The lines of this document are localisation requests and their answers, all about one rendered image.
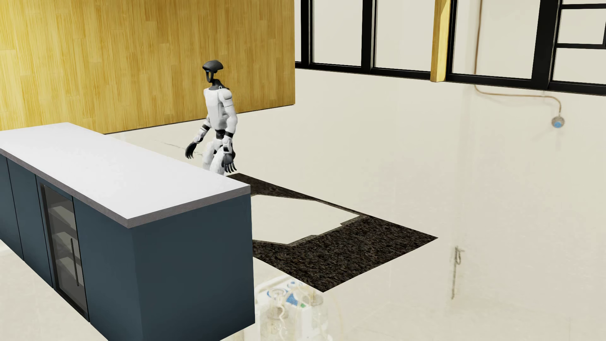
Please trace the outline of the black robot head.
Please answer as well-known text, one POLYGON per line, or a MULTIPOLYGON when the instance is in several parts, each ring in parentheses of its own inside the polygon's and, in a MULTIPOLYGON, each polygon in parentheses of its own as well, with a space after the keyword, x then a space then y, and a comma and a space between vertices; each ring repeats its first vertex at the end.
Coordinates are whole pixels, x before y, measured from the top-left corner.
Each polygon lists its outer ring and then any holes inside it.
POLYGON ((223 64, 218 61, 218 60, 211 60, 211 61, 207 61, 203 66, 202 66, 207 81, 209 83, 212 84, 212 87, 218 87, 218 83, 220 83, 220 80, 215 79, 214 75, 219 71, 223 69, 223 64))

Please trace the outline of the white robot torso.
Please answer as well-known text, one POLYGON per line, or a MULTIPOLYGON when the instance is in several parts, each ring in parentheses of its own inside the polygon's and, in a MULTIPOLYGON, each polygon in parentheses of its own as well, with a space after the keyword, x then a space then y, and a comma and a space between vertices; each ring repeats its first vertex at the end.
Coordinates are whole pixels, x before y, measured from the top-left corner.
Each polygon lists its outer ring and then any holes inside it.
POLYGON ((210 87, 204 90, 204 98, 207 106, 207 118, 211 127, 215 130, 225 130, 227 114, 223 108, 220 94, 223 86, 210 87))

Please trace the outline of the dark blue counter white top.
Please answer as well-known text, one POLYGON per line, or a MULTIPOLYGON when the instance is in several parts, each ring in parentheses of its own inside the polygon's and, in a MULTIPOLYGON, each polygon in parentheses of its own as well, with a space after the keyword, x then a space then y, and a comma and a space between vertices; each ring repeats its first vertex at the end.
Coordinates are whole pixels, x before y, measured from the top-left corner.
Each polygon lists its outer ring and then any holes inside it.
POLYGON ((0 183, 0 238, 53 288, 39 185, 72 197, 89 322, 108 341, 254 324, 246 183, 72 123, 0 130, 0 183))

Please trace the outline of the thin grey faucet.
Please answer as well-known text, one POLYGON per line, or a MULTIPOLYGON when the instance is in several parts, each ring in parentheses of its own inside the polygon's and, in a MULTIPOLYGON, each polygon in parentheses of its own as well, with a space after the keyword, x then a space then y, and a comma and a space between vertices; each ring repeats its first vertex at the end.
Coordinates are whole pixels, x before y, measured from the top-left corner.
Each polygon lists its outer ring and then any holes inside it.
POLYGON ((451 300, 454 300, 456 297, 456 281, 458 276, 458 267, 462 263, 462 253, 464 252, 459 246, 455 246, 454 254, 453 254, 453 270, 452 270, 452 280, 451 280, 451 300))

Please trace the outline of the black window frame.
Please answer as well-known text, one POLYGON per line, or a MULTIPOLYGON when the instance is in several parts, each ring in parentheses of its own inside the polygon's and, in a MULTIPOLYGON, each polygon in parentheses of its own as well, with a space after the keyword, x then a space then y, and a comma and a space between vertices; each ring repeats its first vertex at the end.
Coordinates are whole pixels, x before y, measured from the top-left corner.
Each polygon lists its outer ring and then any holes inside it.
MULTIPOLYGON (((606 3, 563 4, 563 0, 540 0, 538 26, 530 79, 508 78, 477 74, 456 74, 452 71, 455 52, 455 33, 458 0, 451 0, 448 66, 446 82, 495 86, 527 90, 597 95, 606 97, 606 84, 557 81, 553 79, 556 53, 559 49, 586 49, 606 51, 606 27, 600 44, 558 43, 560 20, 563 10, 606 9, 606 3)), ((314 0, 300 0, 301 60, 295 62, 299 69, 312 69, 347 74, 390 76, 417 80, 429 80, 430 71, 389 69, 376 66, 378 0, 362 0, 360 66, 317 63, 314 61, 314 0)))

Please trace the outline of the wooden post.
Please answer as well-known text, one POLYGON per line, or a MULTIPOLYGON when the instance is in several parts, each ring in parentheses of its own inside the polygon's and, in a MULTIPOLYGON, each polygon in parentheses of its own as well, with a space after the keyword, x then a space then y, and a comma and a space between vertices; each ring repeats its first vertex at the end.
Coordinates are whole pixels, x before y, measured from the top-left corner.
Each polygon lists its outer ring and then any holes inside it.
POLYGON ((451 0, 435 0, 430 81, 445 81, 448 66, 451 0))

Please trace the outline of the clear glass bottles cluster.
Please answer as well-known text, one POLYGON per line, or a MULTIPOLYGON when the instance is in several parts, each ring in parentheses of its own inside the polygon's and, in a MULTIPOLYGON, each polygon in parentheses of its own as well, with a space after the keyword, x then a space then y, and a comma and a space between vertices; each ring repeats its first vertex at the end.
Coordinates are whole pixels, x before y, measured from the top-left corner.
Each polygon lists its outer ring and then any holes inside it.
POLYGON ((334 341, 322 292, 282 275, 257 285, 255 324, 245 341, 334 341))

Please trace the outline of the white robot legs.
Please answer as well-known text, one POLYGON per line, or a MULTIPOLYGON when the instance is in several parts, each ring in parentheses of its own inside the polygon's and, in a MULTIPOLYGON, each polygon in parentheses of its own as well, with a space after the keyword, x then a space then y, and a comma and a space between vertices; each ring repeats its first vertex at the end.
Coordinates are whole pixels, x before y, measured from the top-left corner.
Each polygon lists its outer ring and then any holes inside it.
POLYGON ((224 175, 225 170, 222 166, 222 162, 223 137, 225 135, 225 131, 217 130, 215 134, 216 136, 206 144, 206 148, 202 156, 202 168, 219 175, 224 175))

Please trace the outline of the dark granite countertop slab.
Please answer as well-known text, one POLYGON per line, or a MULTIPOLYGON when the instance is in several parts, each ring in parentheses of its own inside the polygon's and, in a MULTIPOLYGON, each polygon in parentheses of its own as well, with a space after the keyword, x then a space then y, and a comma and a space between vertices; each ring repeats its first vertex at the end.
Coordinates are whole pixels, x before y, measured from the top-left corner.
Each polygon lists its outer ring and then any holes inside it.
POLYGON ((241 173, 230 178, 251 187, 251 195, 307 200, 353 213, 354 218, 319 235, 291 243, 254 239, 253 256, 325 292, 358 275, 397 259, 434 240, 418 230, 351 210, 328 201, 241 173))

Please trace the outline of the glass door cooler cabinet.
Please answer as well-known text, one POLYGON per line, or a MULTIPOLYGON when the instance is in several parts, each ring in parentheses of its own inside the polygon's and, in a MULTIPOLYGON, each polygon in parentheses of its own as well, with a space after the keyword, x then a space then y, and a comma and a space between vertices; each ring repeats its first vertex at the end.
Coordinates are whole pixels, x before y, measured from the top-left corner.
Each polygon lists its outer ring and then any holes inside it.
POLYGON ((39 188, 54 288, 90 320, 73 199, 48 184, 40 183, 39 188))

